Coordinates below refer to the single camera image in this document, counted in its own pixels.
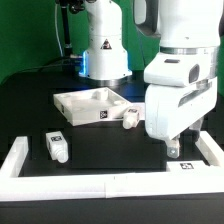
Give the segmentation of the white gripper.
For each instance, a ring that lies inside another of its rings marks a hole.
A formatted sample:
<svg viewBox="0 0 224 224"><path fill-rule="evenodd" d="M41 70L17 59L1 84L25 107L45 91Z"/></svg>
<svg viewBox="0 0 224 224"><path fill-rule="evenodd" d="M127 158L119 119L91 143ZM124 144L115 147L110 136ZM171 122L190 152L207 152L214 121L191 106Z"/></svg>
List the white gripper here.
<svg viewBox="0 0 224 224"><path fill-rule="evenodd" d="M217 101L217 78L187 87L149 85L145 95L145 127L151 138L169 140L167 155L178 158L180 143L173 139L189 127L199 134L205 114Z"/></svg>

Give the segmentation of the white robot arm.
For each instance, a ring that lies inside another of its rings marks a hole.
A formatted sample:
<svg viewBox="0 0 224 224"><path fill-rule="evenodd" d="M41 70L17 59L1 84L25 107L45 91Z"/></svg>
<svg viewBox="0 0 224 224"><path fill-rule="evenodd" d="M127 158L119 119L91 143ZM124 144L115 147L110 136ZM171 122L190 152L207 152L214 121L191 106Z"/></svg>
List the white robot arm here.
<svg viewBox="0 0 224 224"><path fill-rule="evenodd" d="M85 10L89 43L80 75L109 82L128 74L129 57L121 44L138 35L158 40L158 52L144 67L145 128L179 156L179 134L198 132L217 100L216 63L224 0L131 0L132 18L122 22L113 0L69 0L69 10Z"/></svg>

